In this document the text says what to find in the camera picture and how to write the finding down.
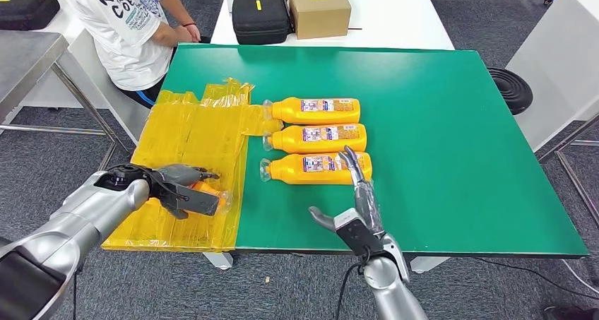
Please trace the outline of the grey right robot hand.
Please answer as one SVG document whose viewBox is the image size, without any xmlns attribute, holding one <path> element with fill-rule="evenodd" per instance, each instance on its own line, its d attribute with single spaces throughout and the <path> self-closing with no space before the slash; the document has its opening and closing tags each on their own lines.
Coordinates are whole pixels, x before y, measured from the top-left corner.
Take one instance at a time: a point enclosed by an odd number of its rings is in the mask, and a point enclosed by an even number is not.
<svg viewBox="0 0 599 320">
<path fill-rule="evenodd" d="M 309 207 L 309 213 L 317 224 L 334 232 L 340 230 L 352 220 L 361 220 L 370 234 L 382 239 L 386 231 L 381 220 L 379 203 L 372 182 L 365 178 L 357 154 L 352 148 L 345 146 L 344 150 L 338 154 L 350 172 L 354 187 L 354 207 L 335 217 L 323 214 L 316 206 Z"/>
</svg>

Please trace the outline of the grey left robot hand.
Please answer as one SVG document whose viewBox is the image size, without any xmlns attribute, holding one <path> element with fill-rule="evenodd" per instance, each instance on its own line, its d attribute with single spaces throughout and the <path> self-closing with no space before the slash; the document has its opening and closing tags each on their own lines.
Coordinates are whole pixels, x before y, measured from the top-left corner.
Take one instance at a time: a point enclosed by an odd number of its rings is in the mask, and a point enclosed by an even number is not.
<svg viewBox="0 0 599 320">
<path fill-rule="evenodd" d="M 157 198 L 176 219 L 189 217 L 189 212 L 213 216 L 220 202 L 219 193 L 193 189 L 206 179 L 218 179 L 219 176 L 206 168 L 183 164 L 167 165 L 151 171 L 152 186 L 150 197 Z"/>
</svg>

